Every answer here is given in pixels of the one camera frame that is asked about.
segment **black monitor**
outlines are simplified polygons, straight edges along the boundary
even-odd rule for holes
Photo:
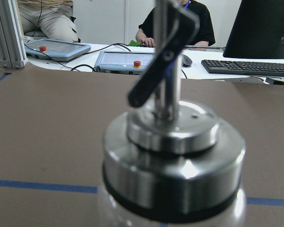
[[[284,0],[242,0],[223,56],[284,59]]]

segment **blue lanyard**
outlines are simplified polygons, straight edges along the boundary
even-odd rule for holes
[[[188,0],[188,2],[186,3],[186,5],[184,6],[184,9],[186,9],[189,5],[190,0]]]

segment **beige shirt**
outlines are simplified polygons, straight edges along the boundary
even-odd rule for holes
[[[17,0],[18,4],[29,6],[33,8],[40,8],[41,7],[41,1],[42,1],[42,8],[48,9],[53,6],[58,5],[67,5],[72,6],[73,2],[72,0]]]

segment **computer keyboard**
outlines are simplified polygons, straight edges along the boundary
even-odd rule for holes
[[[202,60],[209,73],[284,77],[284,63]]]

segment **red button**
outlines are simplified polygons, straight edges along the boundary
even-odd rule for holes
[[[47,52],[46,46],[39,47],[40,52]]]
[[[133,65],[134,65],[134,67],[141,67],[141,62],[140,61],[134,61]]]

